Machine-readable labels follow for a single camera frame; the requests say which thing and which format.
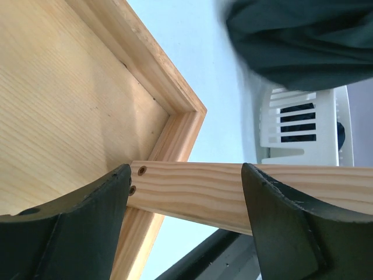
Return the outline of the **navy blue shorts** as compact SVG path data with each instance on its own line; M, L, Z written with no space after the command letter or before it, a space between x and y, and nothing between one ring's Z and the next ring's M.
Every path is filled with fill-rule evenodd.
M316 117L316 113L304 113L305 110L313 109L315 106L313 103L305 103L297 106L285 107L280 110L280 113L291 113L295 111L299 111L299 114L285 116L280 118L281 123L292 123L296 121L304 121L304 120L314 120ZM337 143L338 143L338 150L341 150L345 140L346 134L344 126L337 122ZM297 131L311 131L316 129L316 124L308 123L308 124L296 124L296 125L289 125L286 124L281 127L280 132L297 132ZM292 136L282 136L281 142L312 142L316 141L315 134L302 134L302 135L292 135Z

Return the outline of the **wooden rack post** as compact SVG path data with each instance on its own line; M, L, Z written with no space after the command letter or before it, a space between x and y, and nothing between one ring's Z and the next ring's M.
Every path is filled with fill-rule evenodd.
M133 161L128 206L251 234L240 163ZM372 168L259 164L274 179L335 206L372 213Z

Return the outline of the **dark green shorts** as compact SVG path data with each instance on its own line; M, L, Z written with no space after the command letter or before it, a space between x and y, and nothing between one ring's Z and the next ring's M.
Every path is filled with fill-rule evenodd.
M222 19L242 63L286 89L372 78L371 1L227 1Z

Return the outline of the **wooden rack base tray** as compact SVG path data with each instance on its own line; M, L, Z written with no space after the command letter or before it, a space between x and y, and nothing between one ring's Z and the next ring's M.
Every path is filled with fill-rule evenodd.
M127 1L1 2L1 215L185 162L205 115ZM140 277L163 219L127 200L109 279Z

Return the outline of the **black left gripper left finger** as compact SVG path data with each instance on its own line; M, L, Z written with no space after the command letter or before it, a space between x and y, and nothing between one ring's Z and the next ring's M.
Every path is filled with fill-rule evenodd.
M130 186L122 164L48 203L1 215L1 279L109 279Z

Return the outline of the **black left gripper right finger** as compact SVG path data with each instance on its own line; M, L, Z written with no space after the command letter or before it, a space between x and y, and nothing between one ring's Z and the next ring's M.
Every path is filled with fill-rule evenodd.
M371 279L372 216L334 206L252 164L242 189L263 279Z

